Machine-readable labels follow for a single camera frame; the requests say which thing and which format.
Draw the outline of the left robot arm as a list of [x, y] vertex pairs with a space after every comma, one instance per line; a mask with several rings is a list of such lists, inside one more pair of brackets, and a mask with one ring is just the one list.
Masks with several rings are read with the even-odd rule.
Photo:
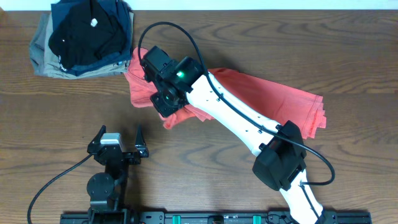
[[90, 196], [88, 224], [139, 223], [138, 214], [124, 204], [129, 166], [139, 165], [149, 156], [149, 150], [139, 126], [136, 132], [136, 150], [125, 152], [119, 133], [108, 133], [102, 126], [89, 143], [87, 153], [104, 166], [104, 172], [93, 175], [86, 190]]

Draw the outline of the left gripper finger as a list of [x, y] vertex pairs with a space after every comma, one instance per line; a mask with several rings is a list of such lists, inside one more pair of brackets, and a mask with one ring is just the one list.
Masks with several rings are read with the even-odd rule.
[[102, 127], [99, 129], [98, 133], [96, 136], [93, 138], [93, 140], [90, 142], [91, 145], [97, 145], [100, 144], [101, 138], [103, 134], [106, 133], [106, 126], [102, 125]]
[[135, 140], [136, 147], [146, 147], [146, 142], [144, 140], [144, 136], [142, 133], [142, 127], [139, 124], [136, 131], [136, 140]]

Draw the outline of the coral red t-shirt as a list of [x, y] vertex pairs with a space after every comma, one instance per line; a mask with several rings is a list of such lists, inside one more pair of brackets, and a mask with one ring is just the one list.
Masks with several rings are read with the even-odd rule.
[[[153, 83], [145, 81], [138, 52], [145, 55], [147, 49], [133, 50], [130, 65], [124, 74], [129, 83], [131, 104], [136, 108], [152, 107], [150, 96], [157, 90]], [[323, 97], [320, 95], [229, 68], [212, 68], [209, 72], [229, 92], [258, 113], [280, 124], [292, 121], [300, 128], [304, 139], [314, 138], [318, 128], [326, 127]]]

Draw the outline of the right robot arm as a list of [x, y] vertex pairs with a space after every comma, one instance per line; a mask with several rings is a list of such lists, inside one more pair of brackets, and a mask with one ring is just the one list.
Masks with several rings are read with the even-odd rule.
[[297, 125], [277, 121], [256, 112], [225, 89], [196, 60], [177, 62], [168, 56], [148, 56], [140, 64], [146, 80], [157, 93], [151, 101], [167, 118], [186, 105], [192, 105], [219, 121], [234, 133], [255, 156], [252, 171], [270, 189], [279, 191], [297, 223], [329, 223], [323, 206], [317, 202], [307, 180], [305, 157], [311, 152], [328, 168], [330, 162], [305, 146]]

